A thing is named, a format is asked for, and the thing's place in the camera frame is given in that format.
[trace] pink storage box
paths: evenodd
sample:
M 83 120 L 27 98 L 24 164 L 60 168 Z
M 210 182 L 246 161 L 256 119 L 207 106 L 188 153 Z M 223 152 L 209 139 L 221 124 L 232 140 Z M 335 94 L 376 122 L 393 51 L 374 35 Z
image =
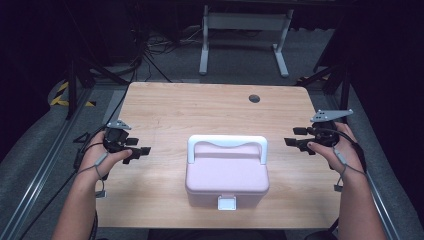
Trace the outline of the pink storage box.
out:
M 254 208 L 268 192 L 264 137 L 193 135 L 187 147 L 186 190 L 191 206 Z

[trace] wooden tabletop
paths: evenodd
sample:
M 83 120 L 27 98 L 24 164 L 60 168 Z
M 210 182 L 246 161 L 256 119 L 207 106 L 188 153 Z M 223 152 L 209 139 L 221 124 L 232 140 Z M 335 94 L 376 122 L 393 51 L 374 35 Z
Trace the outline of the wooden tabletop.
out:
M 249 101 L 250 95 L 260 98 Z M 120 119 L 150 155 L 118 163 L 97 200 L 100 227 L 328 228 L 338 217 L 339 175 L 324 158 L 287 147 L 315 110 L 301 87 L 132 83 Z M 253 135 L 268 140 L 270 189 L 253 209 L 191 207 L 185 190 L 187 140 L 194 134 Z

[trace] box handle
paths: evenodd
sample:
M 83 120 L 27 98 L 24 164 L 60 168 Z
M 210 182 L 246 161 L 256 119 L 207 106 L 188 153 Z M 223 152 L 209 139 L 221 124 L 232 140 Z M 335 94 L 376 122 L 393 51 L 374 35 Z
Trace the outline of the box handle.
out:
M 261 164 L 266 164 L 268 141 L 262 136 L 240 135 L 192 135 L 187 144 L 187 162 L 194 163 L 194 146 L 198 142 L 208 142 L 220 147 L 237 147 L 246 143 L 259 143 L 261 145 Z

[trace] yellow and black tape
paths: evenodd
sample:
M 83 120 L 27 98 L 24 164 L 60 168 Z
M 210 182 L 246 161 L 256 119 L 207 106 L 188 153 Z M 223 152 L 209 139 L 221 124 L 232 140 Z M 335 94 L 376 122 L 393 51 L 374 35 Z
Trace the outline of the yellow and black tape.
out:
M 53 98 L 52 102 L 50 103 L 51 106 L 53 105 L 60 105 L 60 106 L 69 106 L 69 101 L 62 100 L 63 93 L 68 88 L 68 80 L 63 81 L 62 85 L 60 85 L 59 89 L 56 92 L 55 97 Z M 96 102 L 95 101 L 88 101 L 85 104 L 86 107 L 95 107 Z

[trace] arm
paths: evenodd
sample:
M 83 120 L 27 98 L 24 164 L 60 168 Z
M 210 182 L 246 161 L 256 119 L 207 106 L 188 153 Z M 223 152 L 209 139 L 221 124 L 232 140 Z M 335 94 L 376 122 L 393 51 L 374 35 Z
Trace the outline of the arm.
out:
M 346 133 L 356 142 L 349 126 L 336 124 L 338 131 Z M 350 167 L 360 172 L 350 167 L 345 168 L 332 148 L 313 142 L 308 143 L 308 147 L 325 157 L 331 167 L 342 174 L 343 191 L 340 202 L 339 239 L 386 239 L 367 177 L 360 173 L 364 170 L 352 144 L 340 137 L 335 148 L 344 156 Z
M 101 144 L 103 138 L 104 132 L 100 132 L 92 139 L 89 145 L 92 147 L 84 155 L 52 239 L 87 240 L 89 238 L 96 211 L 96 182 L 101 178 L 100 176 L 106 175 L 115 163 L 131 155 L 131 150 L 110 153 L 97 167 L 97 172 L 96 168 L 93 167 L 94 163 L 106 152 L 103 144 Z

